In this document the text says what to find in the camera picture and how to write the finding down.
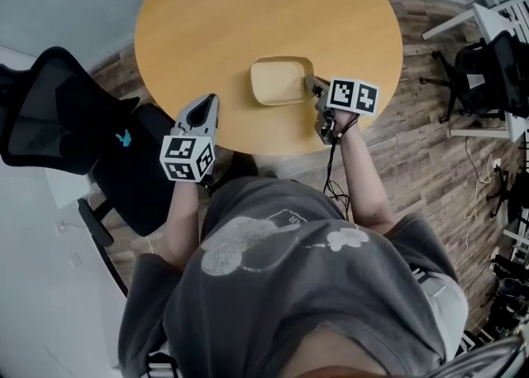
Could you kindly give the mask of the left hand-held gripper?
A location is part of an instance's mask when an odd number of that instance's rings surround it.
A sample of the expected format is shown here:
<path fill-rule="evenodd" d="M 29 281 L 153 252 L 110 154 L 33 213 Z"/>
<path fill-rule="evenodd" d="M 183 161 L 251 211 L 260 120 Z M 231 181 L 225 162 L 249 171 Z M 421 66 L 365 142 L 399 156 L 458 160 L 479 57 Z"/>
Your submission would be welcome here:
<path fill-rule="evenodd" d="M 219 99 L 214 93 L 196 98 L 180 111 L 160 150 L 160 163 L 169 180 L 200 183 L 212 173 L 218 112 Z"/>

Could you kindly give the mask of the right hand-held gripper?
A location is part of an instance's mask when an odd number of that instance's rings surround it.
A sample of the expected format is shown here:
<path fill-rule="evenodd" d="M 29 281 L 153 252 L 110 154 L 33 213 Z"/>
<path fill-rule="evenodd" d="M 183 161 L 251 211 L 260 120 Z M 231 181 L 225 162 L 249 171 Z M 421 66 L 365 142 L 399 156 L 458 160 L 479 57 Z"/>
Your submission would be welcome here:
<path fill-rule="evenodd" d="M 333 145 L 346 131 L 338 130 L 336 112 L 353 114 L 353 123 L 361 116 L 375 117 L 379 104 L 379 88 L 358 79 L 334 78 L 331 81 L 313 74 L 305 78 L 305 86 L 317 98 L 315 130 L 324 145 Z"/>

